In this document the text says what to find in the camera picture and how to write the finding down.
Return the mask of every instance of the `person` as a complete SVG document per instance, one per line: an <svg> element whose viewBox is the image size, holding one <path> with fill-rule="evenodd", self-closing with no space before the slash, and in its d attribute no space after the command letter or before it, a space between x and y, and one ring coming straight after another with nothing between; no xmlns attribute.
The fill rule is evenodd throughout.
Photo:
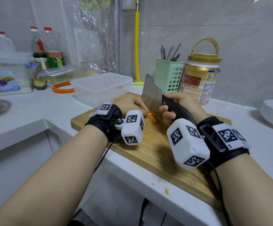
<svg viewBox="0 0 273 226"><path fill-rule="evenodd" d="M196 123L210 117L191 96L166 94L188 110ZM123 117L130 110L148 108L130 95L115 103ZM171 125L176 114L160 107L163 121ZM86 125L65 146L39 167L0 207L0 226L62 226L78 207L108 138L99 128ZM273 180L249 154L241 154L216 167L225 207L234 226L273 225ZM217 184L214 172L211 175Z"/></svg>

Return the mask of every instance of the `white countertop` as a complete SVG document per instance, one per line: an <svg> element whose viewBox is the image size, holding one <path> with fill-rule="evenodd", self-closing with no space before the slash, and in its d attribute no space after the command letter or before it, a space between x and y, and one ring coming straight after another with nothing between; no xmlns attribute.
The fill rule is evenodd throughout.
<svg viewBox="0 0 273 226"><path fill-rule="evenodd" d="M132 86L131 91L141 94L142 86ZM214 99L203 108L208 113L230 119L251 143L251 156L273 178L273 128L262 119L259 110ZM90 109L77 101L74 94L56 94L50 88L2 96L0 150L46 129L68 141L77 133L71 128L70 119ZM105 167L114 175L180 222L186 222L193 215L207 225L225 225L218 210L177 186L159 180L159 176L118 153L109 151L105 160Z"/></svg>

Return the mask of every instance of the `black knife handle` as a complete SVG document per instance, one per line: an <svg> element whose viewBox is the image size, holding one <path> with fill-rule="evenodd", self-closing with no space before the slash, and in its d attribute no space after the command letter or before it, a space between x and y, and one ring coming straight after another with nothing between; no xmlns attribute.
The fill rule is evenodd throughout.
<svg viewBox="0 0 273 226"><path fill-rule="evenodd" d="M161 101L162 105L168 106L169 112L174 112L176 114L175 119L184 118L188 121L191 121L194 125L196 125L191 114L187 110L185 110L183 107L181 107L178 103L176 103L174 100L166 98L164 95L162 96L161 100L162 100Z"/></svg>

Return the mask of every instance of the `green label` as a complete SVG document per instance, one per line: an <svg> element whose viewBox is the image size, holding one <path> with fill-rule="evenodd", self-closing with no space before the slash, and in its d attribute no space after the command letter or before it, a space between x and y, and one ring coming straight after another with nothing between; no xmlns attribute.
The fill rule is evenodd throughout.
<svg viewBox="0 0 273 226"><path fill-rule="evenodd" d="M46 59L50 68L62 67L65 65L62 52L47 52Z"/></svg>

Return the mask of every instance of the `green utensil holder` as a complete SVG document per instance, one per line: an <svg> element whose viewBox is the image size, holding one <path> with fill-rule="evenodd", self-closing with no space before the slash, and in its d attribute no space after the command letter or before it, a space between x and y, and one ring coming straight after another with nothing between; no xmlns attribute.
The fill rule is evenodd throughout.
<svg viewBox="0 0 273 226"><path fill-rule="evenodd" d="M154 83L161 89L162 93L177 92L181 74L185 62L167 61L161 58L156 59Z"/></svg>

